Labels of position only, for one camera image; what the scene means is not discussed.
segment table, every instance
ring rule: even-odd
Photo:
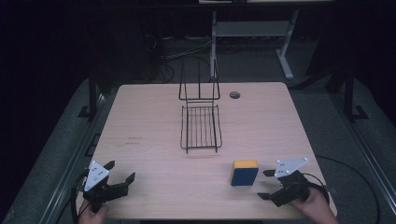
[[[202,88],[211,88],[202,84]],[[280,189],[263,170],[276,160],[307,157],[300,171],[324,180],[289,91],[283,83],[220,83],[222,146],[180,147],[181,113],[177,84],[121,86],[93,155],[114,160],[108,184],[136,172],[129,195],[108,202],[116,219],[277,219],[301,218],[289,205],[276,207],[257,192]],[[240,93],[239,99],[229,96]],[[234,160],[257,160],[253,186],[232,187]],[[331,208],[336,213],[331,201]]]

